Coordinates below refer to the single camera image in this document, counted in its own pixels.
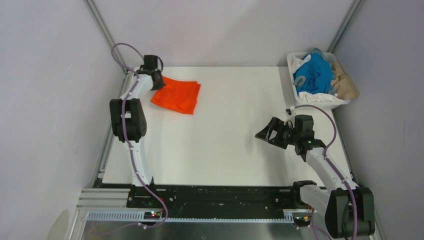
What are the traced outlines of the orange t shirt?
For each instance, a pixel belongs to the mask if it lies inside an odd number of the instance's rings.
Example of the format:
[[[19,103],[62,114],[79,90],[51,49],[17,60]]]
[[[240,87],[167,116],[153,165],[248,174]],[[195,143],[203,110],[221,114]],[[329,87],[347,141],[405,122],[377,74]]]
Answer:
[[[202,85],[197,81],[179,81],[166,76],[163,80],[165,86],[153,95],[150,102],[164,109],[193,115]]]

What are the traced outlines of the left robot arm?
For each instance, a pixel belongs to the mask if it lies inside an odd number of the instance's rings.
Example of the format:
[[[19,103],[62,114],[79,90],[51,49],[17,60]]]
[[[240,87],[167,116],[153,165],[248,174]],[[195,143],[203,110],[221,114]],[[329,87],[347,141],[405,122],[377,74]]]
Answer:
[[[153,181],[145,150],[147,120],[140,95],[165,86],[162,70],[163,61],[159,56],[146,55],[144,64],[133,75],[132,85],[120,98],[109,102],[112,132],[126,150],[131,184],[136,187],[148,186]]]

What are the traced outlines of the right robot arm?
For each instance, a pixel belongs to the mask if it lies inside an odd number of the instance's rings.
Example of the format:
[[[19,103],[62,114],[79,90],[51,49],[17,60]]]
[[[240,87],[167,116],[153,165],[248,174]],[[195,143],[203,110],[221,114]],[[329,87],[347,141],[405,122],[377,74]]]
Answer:
[[[319,176],[324,189],[315,183],[299,182],[290,202],[297,209],[308,205],[322,214],[332,238],[354,239],[375,233],[372,191],[359,186],[334,162],[324,142],[315,137],[311,115],[300,114],[287,121],[272,117],[255,138],[282,149],[294,146],[296,155]]]

